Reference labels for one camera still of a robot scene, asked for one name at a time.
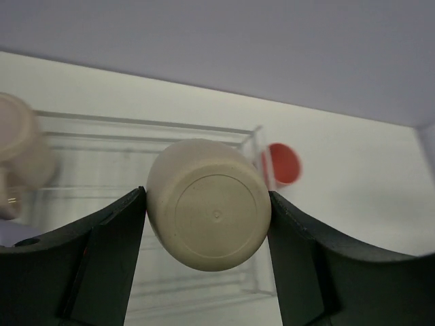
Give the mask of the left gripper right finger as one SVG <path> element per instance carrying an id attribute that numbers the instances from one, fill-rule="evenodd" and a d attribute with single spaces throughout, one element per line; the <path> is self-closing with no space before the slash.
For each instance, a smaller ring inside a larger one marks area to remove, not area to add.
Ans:
<path id="1" fill-rule="evenodd" d="M 270 193 L 271 252 L 284 325 L 433 325 L 434 255 L 352 238 Z"/>

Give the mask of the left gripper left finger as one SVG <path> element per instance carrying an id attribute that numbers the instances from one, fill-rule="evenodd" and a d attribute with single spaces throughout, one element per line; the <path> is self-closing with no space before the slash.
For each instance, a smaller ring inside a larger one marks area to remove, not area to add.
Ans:
<path id="1" fill-rule="evenodd" d="M 1 324 L 123 325 L 145 212 L 138 187 L 91 215 L 1 248 Z"/>

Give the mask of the pink ceramic mug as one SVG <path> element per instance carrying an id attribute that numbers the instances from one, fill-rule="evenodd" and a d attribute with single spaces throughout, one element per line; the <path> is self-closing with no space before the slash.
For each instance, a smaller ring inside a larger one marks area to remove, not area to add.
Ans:
<path id="1" fill-rule="evenodd" d="M 40 189 L 57 169 L 54 152 L 34 110 L 22 99 L 1 93 L 1 218 L 19 217 L 24 190 Z"/>

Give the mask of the beige plastic cup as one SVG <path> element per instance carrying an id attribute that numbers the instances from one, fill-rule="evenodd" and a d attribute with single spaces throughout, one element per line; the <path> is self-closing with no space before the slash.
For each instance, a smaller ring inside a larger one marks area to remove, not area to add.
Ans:
<path id="1" fill-rule="evenodd" d="M 188 139 L 164 149 L 146 184 L 147 214 L 164 249 L 195 270 L 229 270 L 262 245 L 271 222 L 265 182 L 239 151 Z"/>

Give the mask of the purple plastic cup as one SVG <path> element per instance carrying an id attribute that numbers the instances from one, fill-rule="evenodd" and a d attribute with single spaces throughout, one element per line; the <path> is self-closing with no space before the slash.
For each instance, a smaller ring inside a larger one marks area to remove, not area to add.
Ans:
<path id="1" fill-rule="evenodd" d="M 38 229 L 14 221 L 1 220 L 0 222 L 0 245 L 12 247 L 17 242 L 42 234 Z"/>

